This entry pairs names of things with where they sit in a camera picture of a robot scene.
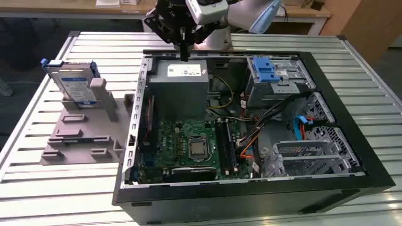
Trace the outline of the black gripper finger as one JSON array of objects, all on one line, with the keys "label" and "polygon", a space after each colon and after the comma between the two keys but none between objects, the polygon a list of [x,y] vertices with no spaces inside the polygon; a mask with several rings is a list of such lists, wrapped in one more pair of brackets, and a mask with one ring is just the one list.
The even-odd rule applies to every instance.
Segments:
[{"label": "black gripper finger", "polygon": [[154,8],[146,14],[145,21],[153,32],[167,44],[173,44],[181,52],[181,60],[186,61],[186,43],[182,36],[182,24],[175,13],[166,15]]},{"label": "black gripper finger", "polygon": [[185,28],[185,62],[189,61],[194,44],[201,44],[217,28],[218,23],[206,24],[197,30],[194,30],[193,27]]}]

